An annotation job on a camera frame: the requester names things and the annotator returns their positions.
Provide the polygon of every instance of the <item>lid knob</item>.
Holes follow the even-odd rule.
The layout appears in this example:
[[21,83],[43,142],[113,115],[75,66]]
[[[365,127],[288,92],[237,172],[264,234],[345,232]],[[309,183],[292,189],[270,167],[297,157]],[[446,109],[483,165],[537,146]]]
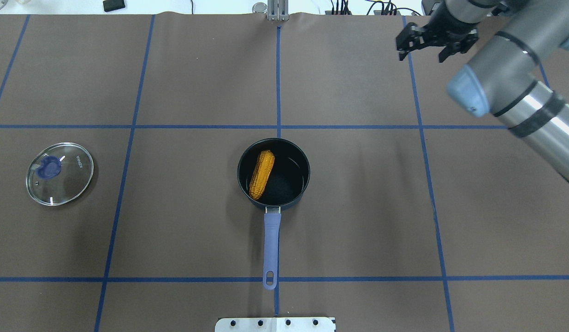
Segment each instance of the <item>lid knob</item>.
[[41,159],[41,166],[36,169],[36,175],[42,179],[54,178],[61,173],[61,160],[48,155]]

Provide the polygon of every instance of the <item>blue handle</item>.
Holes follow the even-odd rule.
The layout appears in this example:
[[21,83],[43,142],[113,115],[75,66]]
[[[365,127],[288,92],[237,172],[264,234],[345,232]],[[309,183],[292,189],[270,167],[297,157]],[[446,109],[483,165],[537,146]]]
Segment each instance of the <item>blue handle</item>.
[[41,165],[35,172],[42,179],[54,178],[61,173],[61,160],[55,156],[47,155],[41,159]]
[[[279,230],[280,213],[264,214],[264,274],[262,284],[267,290],[276,288],[279,273]],[[272,283],[268,283],[268,273],[272,273]]]

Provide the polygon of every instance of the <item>saucepan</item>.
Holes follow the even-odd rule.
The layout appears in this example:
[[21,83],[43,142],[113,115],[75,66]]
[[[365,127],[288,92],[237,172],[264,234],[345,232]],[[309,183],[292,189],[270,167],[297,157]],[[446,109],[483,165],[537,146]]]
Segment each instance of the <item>saucepan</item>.
[[[274,155],[274,164],[263,194],[253,199],[250,183],[263,151]],[[282,138],[266,138],[253,143],[237,166],[237,180],[248,199],[264,210],[264,268],[262,283],[274,290],[278,283],[280,212],[297,204],[309,183],[309,161],[294,143]]]

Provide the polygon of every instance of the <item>yellow corn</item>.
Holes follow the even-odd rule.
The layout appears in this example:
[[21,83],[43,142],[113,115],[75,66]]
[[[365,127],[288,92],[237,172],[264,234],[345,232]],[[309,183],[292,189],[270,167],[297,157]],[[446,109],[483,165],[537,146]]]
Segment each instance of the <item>yellow corn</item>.
[[258,155],[258,161],[255,164],[254,174],[249,183],[249,196],[255,200],[262,197],[268,177],[274,166],[274,154],[270,150],[265,150]]

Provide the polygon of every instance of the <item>blue tape line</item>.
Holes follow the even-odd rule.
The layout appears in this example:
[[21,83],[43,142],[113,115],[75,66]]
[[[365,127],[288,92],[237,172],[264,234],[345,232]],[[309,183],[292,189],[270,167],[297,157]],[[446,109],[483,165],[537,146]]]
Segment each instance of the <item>blue tape line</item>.
[[280,122],[280,28],[276,27],[276,137],[281,136]]
[[443,281],[442,277],[280,277],[279,282]]
[[268,124],[137,124],[135,128],[139,129],[204,129],[204,130],[272,130],[277,126]]
[[[405,16],[402,16],[403,26],[407,25],[405,21]],[[409,60],[409,75],[411,76],[411,87],[414,93],[414,103],[415,112],[418,117],[418,125],[420,126],[420,142],[422,145],[422,153],[424,155],[424,165],[426,167],[426,179],[428,182],[428,193],[430,195],[430,202],[432,203],[432,212],[434,216],[434,227],[436,228],[436,245],[438,247],[438,256],[440,260],[440,271],[443,277],[443,288],[445,289],[445,302],[446,302],[446,312],[449,316],[449,328],[451,332],[455,332],[455,323],[453,320],[453,309],[450,302],[449,293],[449,282],[446,279],[446,266],[445,266],[445,255],[442,249],[442,240],[440,238],[440,226],[438,224],[438,213],[436,211],[436,200],[434,199],[434,188],[432,187],[432,176],[430,175],[430,164],[428,162],[428,151],[426,149],[426,137],[424,136],[424,127],[422,123],[422,116],[420,112],[420,99],[418,98],[418,88],[415,82],[415,72],[414,63],[411,58],[411,54],[408,54]]]
[[0,282],[102,282],[104,278],[90,277],[0,277]]
[[[424,124],[284,124],[280,126],[287,130],[505,130],[508,127],[500,125],[443,125]],[[131,124],[0,124],[0,129],[131,129]],[[278,126],[272,124],[136,124],[137,129],[203,129],[203,130],[273,130]]]
[[262,282],[261,277],[154,277],[154,278],[108,278],[108,282],[184,282],[184,283],[203,283],[203,282]]
[[[0,282],[103,282],[102,277],[0,277]],[[279,282],[439,282],[439,281],[526,281],[569,280],[569,275],[462,275],[424,277],[279,277]],[[220,283],[262,282],[262,277],[109,277],[110,282],[134,283]]]
[[446,277],[448,281],[569,280],[569,275],[472,275]]
[[30,15],[27,15],[26,19],[24,20],[23,29],[20,31],[20,35],[18,36],[18,41],[16,42],[16,47],[14,47],[12,57],[10,58],[10,63],[8,63],[8,69],[6,69],[6,74],[4,74],[4,79],[2,80],[2,85],[0,85],[0,99],[2,98],[2,93],[4,92],[4,88],[6,87],[6,82],[8,82],[8,76],[10,76],[10,71],[12,70],[12,65],[14,65],[14,59],[16,59],[16,54],[18,53],[18,49],[20,48],[20,44],[23,42],[23,36],[24,36],[24,33],[26,32],[26,27],[28,26],[29,20],[30,20]]
[[106,267],[104,271],[104,281],[102,282],[101,297],[98,302],[98,311],[96,313],[96,320],[94,325],[94,332],[100,329],[100,321],[102,318],[102,309],[104,307],[104,300],[106,297],[107,279],[110,273],[110,262],[112,261],[112,254],[114,250],[114,240],[116,239],[116,229],[119,224],[120,207],[123,202],[124,184],[127,179],[127,171],[129,170],[129,161],[131,156],[131,148],[133,145],[133,138],[135,137],[135,125],[137,124],[137,115],[139,114],[139,103],[141,101],[141,90],[143,89],[143,81],[145,80],[145,71],[147,69],[147,60],[149,57],[149,46],[151,45],[151,36],[154,32],[155,15],[151,15],[149,23],[149,34],[147,37],[147,45],[145,46],[145,56],[143,57],[143,66],[141,67],[141,77],[139,78],[139,88],[137,89],[137,99],[135,100],[135,110],[133,112],[133,122],[131,126],[131,133],[129,134],[129,143],[127,145],[127,153],[124,157],[123,176],[120,180],[119,197],[116,202],[116,212],[114,212],[114,222],[112,223],[112,233],[110,235],[110,243],[108,246],[108,254],[106,256]]
[[0,124],[2,129],[129,129],[130,124]]
[[541,74],[543,76],[543,80],[545,82],[545,85],[550,89],[551,85],[549,84],[548,78],[546,78],[545,68],[542,66],[542,63],[539,63],[539,68],[541,69]]
[[276,288],[274,288],[274,317],[278,317],[280,311],[280,229],[278,250],[276,254]]
[[316,124],[316,125],[284,125],[282,128],[287,130],[416,130],[419,126],[415,125],[361,125],[361,124],[348,124],[348,125],[335,125],[335,124]]

